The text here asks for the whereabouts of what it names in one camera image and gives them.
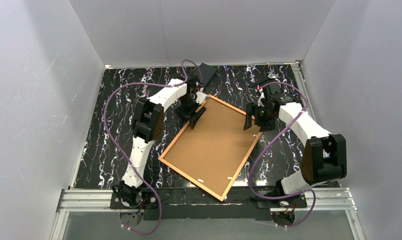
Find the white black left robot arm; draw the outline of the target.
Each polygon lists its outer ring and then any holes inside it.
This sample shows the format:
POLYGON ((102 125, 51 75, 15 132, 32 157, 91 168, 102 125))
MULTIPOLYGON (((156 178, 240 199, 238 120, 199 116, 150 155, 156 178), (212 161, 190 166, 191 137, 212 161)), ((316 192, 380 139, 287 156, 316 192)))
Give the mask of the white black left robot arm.
POLYGON ((156 94, 136 102, 131 123, 133 137, 130 163, 121 181, 112 188, 123 205, 131 209, 142 205, 141 185, 145 166, 152 146, 164 131, 166 110, 179 101, 176 113, 193 129, 206 111, 201 106, 207 97, 203 89, 204 84, 196 75, 187 80, 174 78, 156 94))

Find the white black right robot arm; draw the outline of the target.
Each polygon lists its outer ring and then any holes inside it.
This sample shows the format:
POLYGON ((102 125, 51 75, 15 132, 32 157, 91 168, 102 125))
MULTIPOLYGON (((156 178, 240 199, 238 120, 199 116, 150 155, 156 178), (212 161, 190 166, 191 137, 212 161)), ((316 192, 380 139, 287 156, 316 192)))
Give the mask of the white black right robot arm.
POLYGON ((264 200, 283 200, 307 191, 310 187, 343 179, 347 176, 347 142, 341 134, 332 134, 321 127, 307 112, 308 100, 301 101, 285 95, 283 82, 268 80, 256 83, 260 97, 256 103, 248 103, 244 130, 252 125, 260 131, 275 129, 275 120, 280 119, 286 127, 276 135, 278 140, 287 130, 292 130, 304 146, 300 168, 288 177, 278 180, 272 193, 253 194, 264 200))

